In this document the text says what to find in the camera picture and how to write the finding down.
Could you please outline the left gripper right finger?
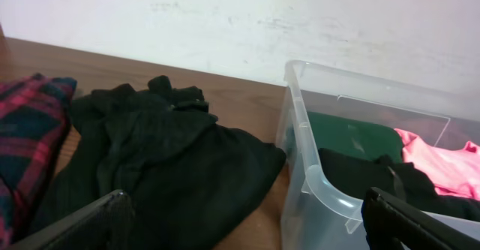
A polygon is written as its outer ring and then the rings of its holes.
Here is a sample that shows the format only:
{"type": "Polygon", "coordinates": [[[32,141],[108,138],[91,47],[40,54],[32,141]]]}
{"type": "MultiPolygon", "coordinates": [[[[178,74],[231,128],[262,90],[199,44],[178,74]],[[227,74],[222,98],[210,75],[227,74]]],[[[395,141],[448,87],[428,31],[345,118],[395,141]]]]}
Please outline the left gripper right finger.
{"type": "Polygon", "coordinates": [[[361,216],[371,250],[479,250],[479,241],[378,188],[365,195],[361,216]]]}

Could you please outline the large black garment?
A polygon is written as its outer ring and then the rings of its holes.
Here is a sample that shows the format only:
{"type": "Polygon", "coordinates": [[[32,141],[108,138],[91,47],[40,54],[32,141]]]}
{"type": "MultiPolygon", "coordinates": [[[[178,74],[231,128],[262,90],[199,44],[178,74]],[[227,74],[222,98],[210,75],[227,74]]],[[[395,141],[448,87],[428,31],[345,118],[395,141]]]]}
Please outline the large black garment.
{"type": "Polygon", "coordinates": [[[31,232],[121,189],[135,222],[131,249],[211,249],[263,201],[285,153],[218,124],[202,91],[168,77],[145,90],[128,84],[74,100],[81,138],[31,223],[31,232]]]}

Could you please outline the dark green garment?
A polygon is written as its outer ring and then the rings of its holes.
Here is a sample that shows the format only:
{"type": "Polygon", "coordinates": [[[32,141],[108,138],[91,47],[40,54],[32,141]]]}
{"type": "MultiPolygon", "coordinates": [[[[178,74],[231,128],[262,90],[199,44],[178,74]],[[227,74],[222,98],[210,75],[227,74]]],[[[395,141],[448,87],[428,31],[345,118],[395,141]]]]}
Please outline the dark green garment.
{"type": "Polygon", "coordinates": [[[323,113],[307,112],[318,149],[330,149],[342,155],[373,161],[387,155],[401,163],[400,135],[392,128],[323,113]]]}

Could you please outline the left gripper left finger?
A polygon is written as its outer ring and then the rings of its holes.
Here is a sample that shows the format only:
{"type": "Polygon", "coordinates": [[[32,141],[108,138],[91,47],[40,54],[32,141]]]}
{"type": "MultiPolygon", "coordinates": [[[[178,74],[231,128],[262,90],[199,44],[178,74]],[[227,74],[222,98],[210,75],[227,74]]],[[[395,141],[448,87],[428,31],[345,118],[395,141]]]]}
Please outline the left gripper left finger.
{"type": "Polygon", "coordinates": [[[115,190],[9,246],[10,250],[126,249],[134,209],[115,190]]]}

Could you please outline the pink garment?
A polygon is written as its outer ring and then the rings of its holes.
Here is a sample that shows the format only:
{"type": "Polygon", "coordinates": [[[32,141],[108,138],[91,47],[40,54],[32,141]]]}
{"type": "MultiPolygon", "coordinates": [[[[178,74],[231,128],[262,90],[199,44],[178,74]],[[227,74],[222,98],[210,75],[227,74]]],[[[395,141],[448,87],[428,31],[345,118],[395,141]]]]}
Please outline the pink garment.
{"type": "Polygon", "coordinates": [[[403,161],[425,173],[439,195],[479,199],[479,145],[448,150],[428,145],[409,131],[395,130],[403,142],[403,161]]]}

